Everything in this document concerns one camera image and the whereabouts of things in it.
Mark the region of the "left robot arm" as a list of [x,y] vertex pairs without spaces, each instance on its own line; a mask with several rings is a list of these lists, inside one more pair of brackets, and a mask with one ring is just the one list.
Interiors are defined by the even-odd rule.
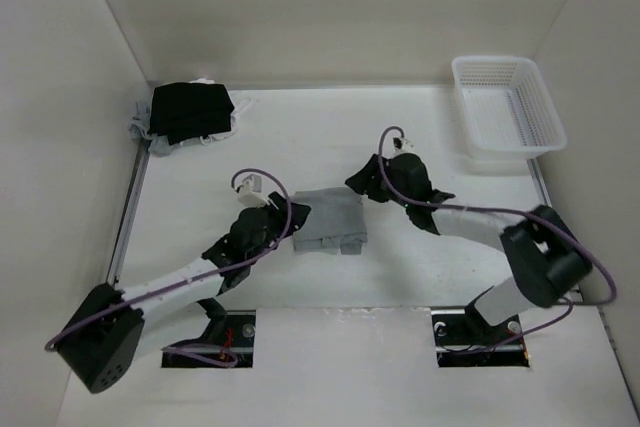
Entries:
[[188,265],[133,287],[94,287],[46,350],[60,355],[92,394],[157,349],[217,368],[236,366],[238,355],[223,338],[227,312],[217,298],[302,228],[311,211],[271,193],[260,206],[243,209],[228,233]]

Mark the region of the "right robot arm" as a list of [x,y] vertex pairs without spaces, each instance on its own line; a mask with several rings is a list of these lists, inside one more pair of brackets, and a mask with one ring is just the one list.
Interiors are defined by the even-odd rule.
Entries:
[[475,342],[489,341],[513,316],[551,307],[592,271],[592,263],[568,242],[572,234],[552,208],[540,205],[530,212],[543,225],[513,215],[464,210],[453,193],[432,185],[415,154],[391,159],[374,154],[345,184],[375,202],[403,206],[420,230],[463,238],[506,256],[511,276],[465,307],[464,331]]

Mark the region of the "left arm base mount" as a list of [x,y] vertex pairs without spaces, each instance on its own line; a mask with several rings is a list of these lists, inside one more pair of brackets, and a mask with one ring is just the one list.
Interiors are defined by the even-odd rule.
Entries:
[[255,310],[226,310],[216,299],[197,302],[198,336],[175,342],[162,353],[163,369],[252,368],[256,338]]

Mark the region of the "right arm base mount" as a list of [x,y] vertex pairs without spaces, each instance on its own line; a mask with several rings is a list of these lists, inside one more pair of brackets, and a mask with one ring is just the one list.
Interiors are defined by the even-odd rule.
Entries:
[[530,366],[518,315],[490,326],[467,307],[436,308],[431,323],[440,368]]

